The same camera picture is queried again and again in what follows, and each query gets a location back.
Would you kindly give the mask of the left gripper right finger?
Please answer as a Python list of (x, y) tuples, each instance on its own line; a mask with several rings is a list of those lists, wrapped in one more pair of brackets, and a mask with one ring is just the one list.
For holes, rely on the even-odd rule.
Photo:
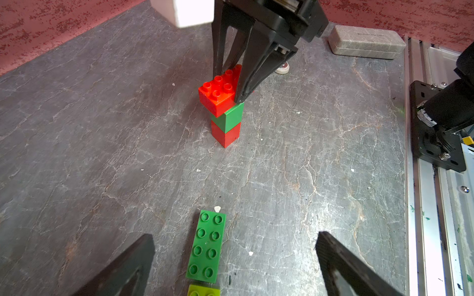
[(316, 253), (325, 288), (330, 296), (400, 296), (402, 294), (327, 231), (318, 233)]

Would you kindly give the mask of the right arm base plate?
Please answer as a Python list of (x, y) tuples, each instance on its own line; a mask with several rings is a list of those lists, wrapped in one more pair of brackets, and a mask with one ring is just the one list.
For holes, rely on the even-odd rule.
[(412, 153), (418, 159), (461, 173), (466, 170), (466, 164), (460, 136), (454, 133), (443, 134), (443, 141), (451, 146), (451, 150), (446, 151), (437, 137), (439, 128), (429, 127), (418, 118), (418, 106), (440, 92), (440, 88), (422, 81), (414, 81), (409, 86)]

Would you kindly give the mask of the green square lego brick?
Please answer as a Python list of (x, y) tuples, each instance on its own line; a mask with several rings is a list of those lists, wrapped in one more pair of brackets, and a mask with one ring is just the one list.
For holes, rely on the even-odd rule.
[(211, 120), (224, 132), (228, 133), (242, 121), (244, 102), (228, 109), (221, 116), (216, 117), (211, 114)]

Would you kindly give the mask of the red long lego brick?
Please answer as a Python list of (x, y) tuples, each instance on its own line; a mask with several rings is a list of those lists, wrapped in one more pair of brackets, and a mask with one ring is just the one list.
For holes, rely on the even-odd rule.
[(241, 68), (242, 65), (238, 64), (199, 87), (199, 100), (213, 116), (219, 117), (235, 106), (235, 93)]

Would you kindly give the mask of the red square lego brick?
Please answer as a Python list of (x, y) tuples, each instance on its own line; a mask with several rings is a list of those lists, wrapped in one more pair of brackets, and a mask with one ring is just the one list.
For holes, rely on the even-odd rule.
[(212, 136), (224, 147), (227, 148), (240, 136), (241, 124), (232, 128), (229, 132), (224, 133), (214, 122), (211, 122)]

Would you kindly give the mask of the lime lego brick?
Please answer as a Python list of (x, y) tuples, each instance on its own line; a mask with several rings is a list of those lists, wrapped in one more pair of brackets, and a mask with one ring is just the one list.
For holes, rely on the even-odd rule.
[(220, 289), (191, 284), (187, 296), (220, 296)]

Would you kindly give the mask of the dark green long lego brick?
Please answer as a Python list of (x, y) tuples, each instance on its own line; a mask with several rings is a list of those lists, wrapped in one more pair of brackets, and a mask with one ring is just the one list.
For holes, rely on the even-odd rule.
[(216, 283), (226, 219), (223, 213), (200, 212), (186, 270), (188, 279)]

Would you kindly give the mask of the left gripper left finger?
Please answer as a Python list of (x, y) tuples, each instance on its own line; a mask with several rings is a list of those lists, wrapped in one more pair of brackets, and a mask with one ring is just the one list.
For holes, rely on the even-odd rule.
[(143, 234), (75, 296), (143, 296), (155, 254), (153, 236)]

